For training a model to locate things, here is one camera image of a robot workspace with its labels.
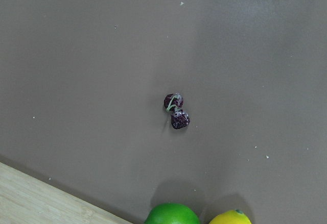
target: citrus fruit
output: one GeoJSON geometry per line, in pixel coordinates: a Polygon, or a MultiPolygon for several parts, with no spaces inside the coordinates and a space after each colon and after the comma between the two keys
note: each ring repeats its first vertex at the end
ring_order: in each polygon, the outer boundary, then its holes
{"type": "Polygon", "coordinates": [[[209,224],[251,224],[251,222],[243,211],[229,210],[217,215],[209,224]]]}
{"type": "Polygon", "coordinates": [[[154,207],[145,224],[200,224],[198,216],[187,206],[165,203],[154,207]]]}

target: light wood plank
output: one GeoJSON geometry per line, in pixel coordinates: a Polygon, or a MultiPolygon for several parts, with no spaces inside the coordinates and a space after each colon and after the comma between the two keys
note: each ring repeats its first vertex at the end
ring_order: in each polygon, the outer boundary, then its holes
{"type": "Polygon", "coordinates": [[[0,163],[0,224],[131,224],[0,163]]]}

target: cherry stem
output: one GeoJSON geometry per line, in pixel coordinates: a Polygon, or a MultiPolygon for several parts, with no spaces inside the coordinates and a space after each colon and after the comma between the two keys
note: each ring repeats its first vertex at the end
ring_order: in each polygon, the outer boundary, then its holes
{"type": "Polygon", "coordinates": [[[173,99],[175,99],[175,98],[178,98],[178,95],[174,95],[174,96],[170,99],[170,102],[169,102],[169,104],[168,104],[168,107],[166,108],[167,112],[169,112],[171,108],[173,108],[173,107],[177,107],[175,104],[172,105],[173,99]]]}

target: lime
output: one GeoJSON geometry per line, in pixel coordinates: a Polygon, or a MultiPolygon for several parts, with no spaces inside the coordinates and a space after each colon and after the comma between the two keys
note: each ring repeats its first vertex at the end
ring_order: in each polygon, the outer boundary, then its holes
{"type": "Polygon", "coordinates": [[[200,224],[198,216],[187,206],[165,203],[154,207],[145,224],[200,224]]]}
{"type": "Polygon", "coordinates": [[[251,222],[243,211],[229,210],[217,215],[209,224],[251,224],[251,222]]]}

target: purple fruit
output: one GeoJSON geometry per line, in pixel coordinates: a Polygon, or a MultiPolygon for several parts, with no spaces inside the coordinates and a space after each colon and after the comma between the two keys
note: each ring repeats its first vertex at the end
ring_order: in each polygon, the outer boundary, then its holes
{"type": "Polygon", "coordinates": [[[174,111],[175,108],[181,108],[183,106],[183,97],[178,94],[169,94],[163,101],[163,106],[167,111],[174,111]]]}
{"type": "Polygon", "coordinates": [[[171,115],[172,118],[172,126],[174,129],[181,129],[189,125],[190,118],[188,113],[186,111],[183,111],[182,109],[175,109],[175,111],[171,115]]]}

